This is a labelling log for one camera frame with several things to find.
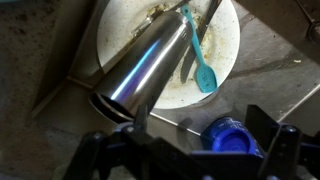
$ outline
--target black metal frame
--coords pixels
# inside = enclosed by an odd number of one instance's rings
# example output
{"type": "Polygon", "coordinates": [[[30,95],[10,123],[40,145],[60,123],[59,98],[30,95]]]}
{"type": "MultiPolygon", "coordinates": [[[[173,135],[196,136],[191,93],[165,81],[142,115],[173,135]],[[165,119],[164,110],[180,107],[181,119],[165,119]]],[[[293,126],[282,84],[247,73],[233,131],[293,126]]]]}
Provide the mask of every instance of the black metal frame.
{"type": "Polygon", "coordinates": [[[106,137],[84,136],[64,179],[88,180],[95,170],[107,179],[113,167],[124,165],[137,179],[295,179],[297,164],[317,178],[320,142],[291,125],[279,125],[257,106],[249,106],[245,125],[264,158],[249,154],[199,151],[186,155],[161,138],[145,132],[146,109],[139,108],[134,124],[106,137]]]}

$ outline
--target blue spoon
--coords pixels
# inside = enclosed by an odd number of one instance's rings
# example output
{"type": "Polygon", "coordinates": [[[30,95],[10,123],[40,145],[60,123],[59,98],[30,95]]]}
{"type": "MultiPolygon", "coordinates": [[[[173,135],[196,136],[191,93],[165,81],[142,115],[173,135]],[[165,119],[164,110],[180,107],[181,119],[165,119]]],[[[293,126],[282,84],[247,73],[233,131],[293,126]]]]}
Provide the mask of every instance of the blue spoon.
{"type": "Polygon", "coordinates": [[[191,11],[190,11],[188,5],[183,5],[181,7],[181,13],[188,18],[188,20],[192,26],[192,29],[193,29],[192,45],[193,45],[193,48],[196,52],[197,59],[200,64],[197,69],[197,74],[196,74],[198,86],[203,93],[214,92],[217,90],[216,74],[214,73],[213,69],[204,62],[204,59],[203,59],[203,56],[201,53],[201,49],[200,49],[199,39],[198,39],[197,32],[196,32],[196,28],[193,23],[191,11]]]}

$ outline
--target metal cup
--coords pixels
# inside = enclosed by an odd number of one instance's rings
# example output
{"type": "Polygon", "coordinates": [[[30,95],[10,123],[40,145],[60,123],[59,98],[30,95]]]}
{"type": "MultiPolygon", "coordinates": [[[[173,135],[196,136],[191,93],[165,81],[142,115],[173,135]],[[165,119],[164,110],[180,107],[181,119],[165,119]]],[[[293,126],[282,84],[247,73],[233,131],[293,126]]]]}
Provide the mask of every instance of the metal cup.
{"type": "Polygon", "coordinates": [[[132,121],[139,106],[150,113],[191,38],[186,17],[164,12],[101,79],[89,95],[91,104],[116,122],[132,121]]]}

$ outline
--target dirty plate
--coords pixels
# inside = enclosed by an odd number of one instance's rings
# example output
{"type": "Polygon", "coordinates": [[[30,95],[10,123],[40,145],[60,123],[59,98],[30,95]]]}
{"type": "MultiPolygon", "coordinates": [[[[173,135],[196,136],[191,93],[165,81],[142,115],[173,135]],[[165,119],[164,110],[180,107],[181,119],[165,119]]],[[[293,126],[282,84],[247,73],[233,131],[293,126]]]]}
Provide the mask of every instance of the dirty plate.
{"type": "MultiPolygon", "coordinates": [[[[132,41],[131,31],[148,14],[167,10],[179,1],[162,0],[117,0],[110,1],[100,20],[97,48],[103,69],[107,71],[111,59],[132,41]]],[[[190,1],[189,7],[195,24],[201,22],[210,0],[190,1]]],[[[202,53],[206,63],[217,77],[218,86],[230,73],[239,50],[240,29],[236,11],[230,0],[223,0],[213,16],[202,41],[202,53]]],[[[180,82],[182,61],[162,92],[155,108],[173,109],[199,102],[211,93],[202,93],[194,79],[196,61],[191,67],[185,84],[180,82]]]]}

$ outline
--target concrete floor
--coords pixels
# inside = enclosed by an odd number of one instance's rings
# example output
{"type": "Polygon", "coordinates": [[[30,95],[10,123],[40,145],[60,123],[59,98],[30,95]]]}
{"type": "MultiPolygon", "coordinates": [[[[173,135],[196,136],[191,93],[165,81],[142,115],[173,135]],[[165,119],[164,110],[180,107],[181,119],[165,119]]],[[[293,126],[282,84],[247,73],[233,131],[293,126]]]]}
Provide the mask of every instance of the concrete floor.
{"type": "MultiPolygon", "coordinates": [[[[51,179],[78,146],[79,135],[39,125],[31,115],[54,37],[61,32],[58,17],[72,3],[77,0],[0,4],[0,179],[51,179]]],[[[314,121],[320,119],[319,102],[317,93],[287,121],[313,134],[320,127],[314,121]]]]}

